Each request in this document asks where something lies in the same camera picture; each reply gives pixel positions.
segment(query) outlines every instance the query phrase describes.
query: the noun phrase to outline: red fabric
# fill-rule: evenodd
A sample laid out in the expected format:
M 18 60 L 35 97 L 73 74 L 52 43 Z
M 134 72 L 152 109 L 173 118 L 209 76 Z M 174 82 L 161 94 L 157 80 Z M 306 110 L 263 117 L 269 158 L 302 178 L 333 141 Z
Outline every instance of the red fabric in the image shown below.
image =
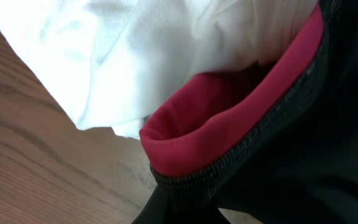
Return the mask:
M 312 61 L 323 35 L 319 6 L 282 58 L 252 90 L 248 75 L 199 74 L 140 130 L 152 167 L 167 176 L 194 172 L 235 145 Z

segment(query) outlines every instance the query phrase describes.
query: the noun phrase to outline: red waistband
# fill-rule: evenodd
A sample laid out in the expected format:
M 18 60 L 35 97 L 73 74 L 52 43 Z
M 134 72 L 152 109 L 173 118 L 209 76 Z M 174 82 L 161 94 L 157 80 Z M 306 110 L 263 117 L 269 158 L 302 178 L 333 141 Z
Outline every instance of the red waistband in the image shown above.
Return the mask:
M 317 5 L 287 51 L 254 90 L 244 75 L 194 76 L 140 130 L 152 167 L 160 174 L 178 176 L 219 159 L 307 68 L 318 50 L 323 26 Z

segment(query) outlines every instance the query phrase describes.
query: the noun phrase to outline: white cloth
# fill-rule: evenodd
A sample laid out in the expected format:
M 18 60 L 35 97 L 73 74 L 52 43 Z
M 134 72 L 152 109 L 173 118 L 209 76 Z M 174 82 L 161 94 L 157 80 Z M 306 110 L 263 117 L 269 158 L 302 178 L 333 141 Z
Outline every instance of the white cloth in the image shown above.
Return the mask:
M 192 75 L 278 59 L 316 2 L 0 0 L 0 31 L 78 129 L 136 137 Z

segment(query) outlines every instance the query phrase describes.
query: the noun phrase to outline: white garment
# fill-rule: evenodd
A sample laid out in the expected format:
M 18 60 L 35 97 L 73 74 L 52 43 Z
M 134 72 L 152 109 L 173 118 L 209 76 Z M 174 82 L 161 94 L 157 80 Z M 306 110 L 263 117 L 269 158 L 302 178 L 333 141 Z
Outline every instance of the white garment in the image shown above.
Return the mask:
M 136 137 L 192 75 L 278 59 L 316 2 L 0 0 L 0 31 L 78 129 Z

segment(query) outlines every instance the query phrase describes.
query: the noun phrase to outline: black garment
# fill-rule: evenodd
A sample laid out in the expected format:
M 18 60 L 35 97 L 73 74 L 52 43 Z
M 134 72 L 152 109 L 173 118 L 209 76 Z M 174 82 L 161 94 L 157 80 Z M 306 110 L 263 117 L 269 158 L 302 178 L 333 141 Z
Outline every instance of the black garment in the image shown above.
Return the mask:
M 134 223 L 228 223 L 217 207 L 265 224 L 358 223 L 358 1 L 320 5 L 326 30 L 306 77 L 320 78 L 305 84 L 322 84 L 313 104 L 282 123 L 279 133 L 264 130 L 273 136 L 223 185 L 213 186 L 218 191 L 211 198 L 197 198 L 210 192 L 206 187 L 183 194 L 159 186 Z M 300 101 L 292 106 L 303 106 Z M 199 200 L 201 206 L 192 207 Z

